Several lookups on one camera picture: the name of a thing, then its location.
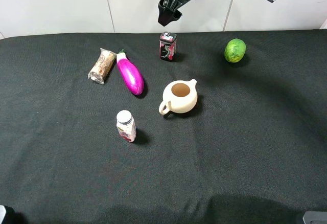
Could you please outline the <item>left arm base corner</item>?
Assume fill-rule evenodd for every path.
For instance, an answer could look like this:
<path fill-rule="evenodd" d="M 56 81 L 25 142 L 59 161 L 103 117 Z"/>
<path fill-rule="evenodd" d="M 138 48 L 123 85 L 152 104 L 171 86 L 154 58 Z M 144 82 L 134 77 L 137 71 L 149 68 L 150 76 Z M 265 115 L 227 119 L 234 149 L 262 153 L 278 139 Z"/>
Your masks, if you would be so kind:
<path fill-rule="evenodd" d="M 15 211 L 13 208 L 0 205 L 0 224 L 14 224 Z"/>

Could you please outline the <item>right arm base corner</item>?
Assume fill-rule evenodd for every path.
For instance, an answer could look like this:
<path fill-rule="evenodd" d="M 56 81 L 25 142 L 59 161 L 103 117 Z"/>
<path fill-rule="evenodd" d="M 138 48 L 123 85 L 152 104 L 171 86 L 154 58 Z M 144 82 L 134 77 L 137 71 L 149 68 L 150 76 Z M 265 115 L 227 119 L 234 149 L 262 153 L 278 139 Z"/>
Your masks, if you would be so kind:
<path fill-rule="evenodd" d="M 327 212 L 307 211 L 302 220 L 304 224 L 327 224 Z"/>

